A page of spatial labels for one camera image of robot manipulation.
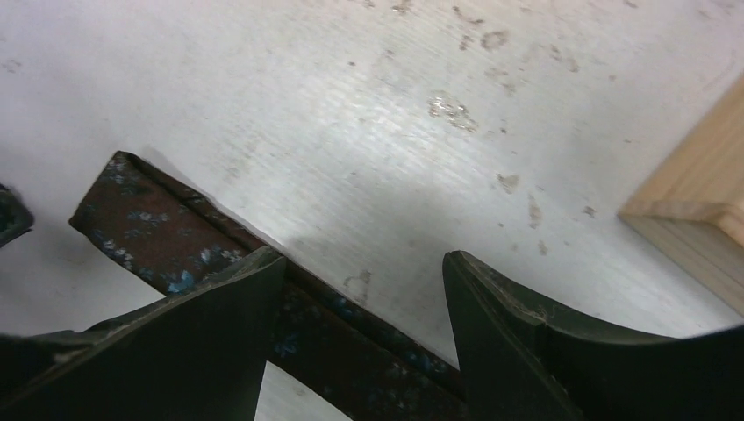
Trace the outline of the brown blue floral tie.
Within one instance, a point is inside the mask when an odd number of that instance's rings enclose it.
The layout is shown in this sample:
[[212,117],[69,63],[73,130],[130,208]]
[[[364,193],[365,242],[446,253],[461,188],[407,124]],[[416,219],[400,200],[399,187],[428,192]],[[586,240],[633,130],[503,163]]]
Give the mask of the brown blue floral tie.
[[283,258],[204,195],[118,151],[70,225],[167,296],[199,292],[187,326],[216,319],[353,420],[463,420],[460,373],[416,340]]

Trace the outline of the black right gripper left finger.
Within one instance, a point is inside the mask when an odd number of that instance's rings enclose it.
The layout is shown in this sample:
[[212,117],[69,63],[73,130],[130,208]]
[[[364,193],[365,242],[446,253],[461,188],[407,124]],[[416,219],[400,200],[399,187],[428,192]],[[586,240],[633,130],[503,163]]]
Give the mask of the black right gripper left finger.
[[285,267],[263,247],[85,331],[4,334],[2,419],[253,419]]

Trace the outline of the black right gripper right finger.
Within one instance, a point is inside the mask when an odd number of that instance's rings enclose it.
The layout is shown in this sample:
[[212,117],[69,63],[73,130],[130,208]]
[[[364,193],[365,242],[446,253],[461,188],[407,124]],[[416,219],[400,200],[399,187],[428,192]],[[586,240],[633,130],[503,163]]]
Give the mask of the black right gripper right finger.
[[604,321],[464,251],[442,275],[472,420],[740,420],[743,329],[675,339]]

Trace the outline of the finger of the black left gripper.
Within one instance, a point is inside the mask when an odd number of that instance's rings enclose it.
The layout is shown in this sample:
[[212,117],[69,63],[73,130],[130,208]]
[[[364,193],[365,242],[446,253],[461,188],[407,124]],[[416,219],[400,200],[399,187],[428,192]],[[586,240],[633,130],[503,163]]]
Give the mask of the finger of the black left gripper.
[[26,208],[19,195],[1,185],[1,245],[3,248],[14,239],[30,232],[34,216]]

